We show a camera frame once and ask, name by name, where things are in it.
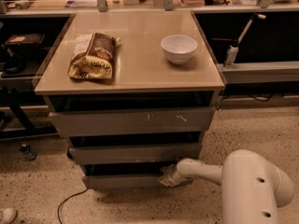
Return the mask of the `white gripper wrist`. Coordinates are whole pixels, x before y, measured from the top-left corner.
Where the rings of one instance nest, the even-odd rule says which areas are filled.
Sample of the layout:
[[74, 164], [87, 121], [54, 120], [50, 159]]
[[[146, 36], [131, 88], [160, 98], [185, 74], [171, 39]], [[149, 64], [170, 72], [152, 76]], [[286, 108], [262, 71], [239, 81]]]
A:
[[161, 175], [157, 178], [158, 182], [167, 187], [177, 186], [182, 182], [182, 176], [177, 171], [177, 166], [172, 164], [161, 169]]

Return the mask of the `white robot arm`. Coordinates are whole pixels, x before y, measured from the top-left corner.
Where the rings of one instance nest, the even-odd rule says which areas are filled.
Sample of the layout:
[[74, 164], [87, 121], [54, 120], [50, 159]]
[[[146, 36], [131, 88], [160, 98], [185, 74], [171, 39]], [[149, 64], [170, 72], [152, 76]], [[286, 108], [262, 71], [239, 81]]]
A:
[[285, 172], [245, 149], [232, 152], [222, 165], [182, 159], [164, 167], [158, 181], [174, 187], [197, 177], [221, 186], [223, 224], [279, 224], [278, 209], [294, 197]]

